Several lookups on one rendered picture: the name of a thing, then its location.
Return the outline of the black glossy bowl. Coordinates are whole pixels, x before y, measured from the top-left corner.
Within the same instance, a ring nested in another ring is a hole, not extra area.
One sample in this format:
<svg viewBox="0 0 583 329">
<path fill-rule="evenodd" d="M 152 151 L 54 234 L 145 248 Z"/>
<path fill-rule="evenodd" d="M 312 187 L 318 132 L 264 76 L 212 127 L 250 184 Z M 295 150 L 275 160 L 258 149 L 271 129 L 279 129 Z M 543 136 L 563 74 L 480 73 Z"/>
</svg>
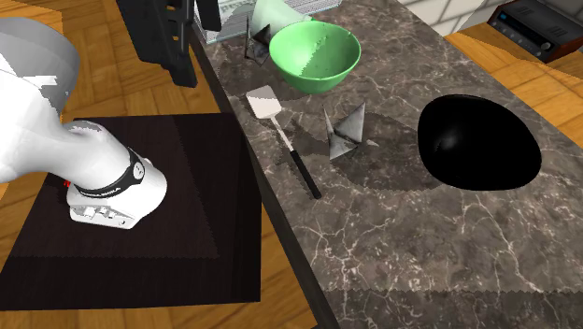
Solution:
<svg viewBox="0 0 583 329">
<path fill-rule="evenodd" d="M 452 187 L 504 191 L 530 183 L 542 154 L 527 125 L 489 99 L 448 94 L 419 117 L 418 147 L 427 170 Z"/>
</svg>

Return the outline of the pale green cup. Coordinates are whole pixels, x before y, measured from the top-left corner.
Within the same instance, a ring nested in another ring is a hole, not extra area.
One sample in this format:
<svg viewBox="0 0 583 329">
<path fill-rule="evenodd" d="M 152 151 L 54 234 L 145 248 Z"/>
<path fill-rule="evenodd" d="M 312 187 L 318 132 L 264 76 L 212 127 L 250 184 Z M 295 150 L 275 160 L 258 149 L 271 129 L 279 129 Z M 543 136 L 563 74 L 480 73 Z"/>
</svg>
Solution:
<svg viewBox="0 0 583 329">
<path fill-rule="evenodd" d="M 250 32 L 254 36 L 266 26 L 271 36 L 282 28 L 312 18 L 290 7 L 283 0 L 256 0 L 250 21 Z"/>
</svg>

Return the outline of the grey origami crane figure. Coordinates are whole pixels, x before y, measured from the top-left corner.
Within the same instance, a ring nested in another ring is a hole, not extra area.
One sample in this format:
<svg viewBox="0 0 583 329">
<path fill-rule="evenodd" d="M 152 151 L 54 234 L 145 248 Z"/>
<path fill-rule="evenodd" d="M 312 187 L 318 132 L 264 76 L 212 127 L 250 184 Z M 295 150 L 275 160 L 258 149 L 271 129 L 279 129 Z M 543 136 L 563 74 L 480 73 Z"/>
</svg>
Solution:
<svg viewBox="0 0 583 329">
<path fill-rule="evenodd" d="M 332 125 L 326 109 L 322 109 L 326 124 L 330 160 L 356 150 L 363 143 L 365 107 L 366 102 L 363 101 L 348 116 L 338 121 L 335 125 Z"/>
<path fill-rule="evenodd" d="M 247 19 L 247 32 L 244 58 L 262 66 L 269 57 L 269 44 L 272 39 L 271 25 L 267 23 L 263 28 L 258 28 L 254 16 Z"/>
</svg>

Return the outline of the green bowl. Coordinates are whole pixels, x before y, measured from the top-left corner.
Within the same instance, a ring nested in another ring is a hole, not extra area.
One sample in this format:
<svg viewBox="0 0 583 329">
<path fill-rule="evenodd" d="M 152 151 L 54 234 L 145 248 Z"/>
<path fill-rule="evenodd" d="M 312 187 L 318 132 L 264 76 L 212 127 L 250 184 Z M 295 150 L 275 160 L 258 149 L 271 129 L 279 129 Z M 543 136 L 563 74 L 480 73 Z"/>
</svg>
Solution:
<svg viewBox="0 0 583 329">
<path fill-rule="evenodd" d="M 300 21 L 278 31 L 269 54 L 282 78 L 308 94 L 325 93 L 356 66 L 362 48 L 347 29 L 324 21 Z"/>
</svg>

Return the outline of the black stereo receiver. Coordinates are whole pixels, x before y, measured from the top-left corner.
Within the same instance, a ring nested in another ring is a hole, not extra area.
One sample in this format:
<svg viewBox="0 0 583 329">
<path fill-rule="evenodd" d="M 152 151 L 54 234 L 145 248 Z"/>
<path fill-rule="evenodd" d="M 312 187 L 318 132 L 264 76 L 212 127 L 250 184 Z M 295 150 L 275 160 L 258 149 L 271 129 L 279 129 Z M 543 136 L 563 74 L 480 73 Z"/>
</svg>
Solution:
<svg viewBox="0 0 583 329">
<path fill-rule="evenodd" d="M 488 25 L 545 64 L 583 47 L 583 26 L 538 0 L 502 4 Z"/>
</svg>

